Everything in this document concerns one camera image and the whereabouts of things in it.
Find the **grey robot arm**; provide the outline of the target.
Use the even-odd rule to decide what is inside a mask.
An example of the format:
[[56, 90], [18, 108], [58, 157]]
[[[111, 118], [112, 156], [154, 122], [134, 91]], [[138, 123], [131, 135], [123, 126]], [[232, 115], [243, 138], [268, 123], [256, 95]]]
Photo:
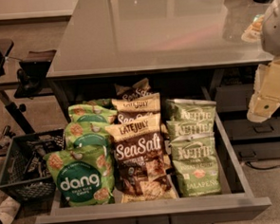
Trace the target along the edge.
[[273, 0], [261, 23], [261, 47], [273, 55], [268, 65], [259, 65], [254, 75], [252, 98], [247, 119], [262, 122], [269, 119], [280, 106], [280, 0]]

